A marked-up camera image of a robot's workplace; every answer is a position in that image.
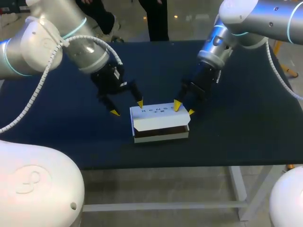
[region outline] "black table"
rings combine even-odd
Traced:
[[[173,101],[203,42],[111,45],[125,65],[125,78],[135,78],[144,104],[152,105]],[[4,82],[1,126],[23,110],[38,81]],[[235,50],[211,97],[192,117],[189,139],[134,144],[129,107],[136,103],[131,95],[113,98],[121,111],[116,117],[98,103],[96,92],[89,76],[65,57],[29,113],[0,139],[60,150],[80,169],[303,162],[302,109],[272,72],[264,46]]]

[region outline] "person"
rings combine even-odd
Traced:
[[[76,0],[76,3],[98,23],[104,34],[101,39],[110,41],[120,29],[116,17],[105,10],[102,0]],[[146,11],[150,41],[169,41],[167,0],[139,0],[139,3]]]
[[[169,41],[167,0],[139,0],[146,11],[150,41]]]
[[[97,22],[104,34],[98,37],[104,41],[110,41],[112,36],[120,29],[120,24],[111,12],[105,10],[102,0],[75,1],[84,14]]]

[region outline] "white box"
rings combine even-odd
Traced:
[[[190,116],[184,106],[174,111],[173,103],[131,107],[135,143],[188,138]]]

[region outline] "robotic arm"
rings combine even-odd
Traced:
[[[195,73],[182,80],[174,100],[175,111],[189,91],[198,102],[205,100],[237,44],[254,49],[267,43],[268,38],[303,44],[302,5],[303,2],[292,1],[224,0],[214,28],[198,54],[200,62]],[[194,109],[195,105],[189,113],[194,113]]]
[[[131,91],[142,107],[143,97],[135,82],[127,83],[123,79],[124,69],[118,55],[105,42],[92,38],[92,30],[73,0],[27,0],[27,5],[31,16],[23,28],[13,38],[0,43],[0,80],[39,75],[45,71],[52,55],[48,70],[55,69],[62,61],[62,49],[53,51],[62,43],[80,71],[91,75],[98,88],[97,98],[108,111],[120,115],[107,95],[126,90]],[[108,50],[117,62],[110,60]]]

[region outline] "box lid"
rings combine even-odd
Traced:
[[[131,107],[134,128],[138,131],[186,126],[190,116],[184,106],[174,111],[173,103]]]

